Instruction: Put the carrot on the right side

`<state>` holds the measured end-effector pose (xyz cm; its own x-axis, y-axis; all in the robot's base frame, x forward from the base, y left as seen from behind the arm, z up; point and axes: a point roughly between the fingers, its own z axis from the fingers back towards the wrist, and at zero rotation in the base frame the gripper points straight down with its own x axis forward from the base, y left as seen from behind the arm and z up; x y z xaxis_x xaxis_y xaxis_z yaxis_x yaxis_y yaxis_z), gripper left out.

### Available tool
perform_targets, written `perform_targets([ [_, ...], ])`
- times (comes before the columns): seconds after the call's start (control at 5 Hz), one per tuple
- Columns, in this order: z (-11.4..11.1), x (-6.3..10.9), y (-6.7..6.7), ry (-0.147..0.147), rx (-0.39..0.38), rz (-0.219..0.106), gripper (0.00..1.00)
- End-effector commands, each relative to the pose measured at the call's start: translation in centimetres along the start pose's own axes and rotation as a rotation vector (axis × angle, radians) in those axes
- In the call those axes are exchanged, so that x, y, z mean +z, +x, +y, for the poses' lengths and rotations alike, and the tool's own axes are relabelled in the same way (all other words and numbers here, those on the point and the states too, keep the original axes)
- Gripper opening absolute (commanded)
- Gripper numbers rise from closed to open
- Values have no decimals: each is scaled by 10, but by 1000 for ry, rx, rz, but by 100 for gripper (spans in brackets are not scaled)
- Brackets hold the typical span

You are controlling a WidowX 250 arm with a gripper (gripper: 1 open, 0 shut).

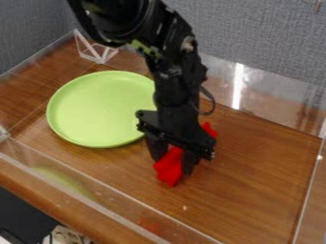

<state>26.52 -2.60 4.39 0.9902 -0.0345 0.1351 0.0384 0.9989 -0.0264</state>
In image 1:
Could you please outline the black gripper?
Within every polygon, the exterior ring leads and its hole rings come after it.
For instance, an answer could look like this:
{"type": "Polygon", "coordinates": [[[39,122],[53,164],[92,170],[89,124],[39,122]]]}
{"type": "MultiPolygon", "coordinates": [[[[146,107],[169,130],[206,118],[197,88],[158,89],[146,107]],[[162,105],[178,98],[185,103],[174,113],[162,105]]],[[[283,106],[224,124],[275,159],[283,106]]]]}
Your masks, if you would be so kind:
{"type": "Polygon", "coordinates": [[[201,127],[192,114],[161,114],[157,111],[140,110],[136,113],[138,130],[146,136],[150,156],[158,161],[170,145],[185,149],[181,163],[182,174],[190,176],[201,158],[212,160],[217,140],[201,127]]]}

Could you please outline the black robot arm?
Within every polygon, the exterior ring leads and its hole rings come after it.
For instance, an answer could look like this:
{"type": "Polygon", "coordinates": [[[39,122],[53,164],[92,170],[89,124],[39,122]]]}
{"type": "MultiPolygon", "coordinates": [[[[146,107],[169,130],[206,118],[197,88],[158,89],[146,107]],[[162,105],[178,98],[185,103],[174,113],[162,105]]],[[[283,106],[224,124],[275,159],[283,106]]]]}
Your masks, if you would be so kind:
{"type": "Polygon", "coordinates": [[[150,155],[161,160],[172,145],[184,149],[181,174],[214,157],[217,139],[201,126],[208,67],[193,28],[162,0],[67,0],[88,34],[104,46],[132,45],[154,77],[153,111],[137,111],[150,155]]]}

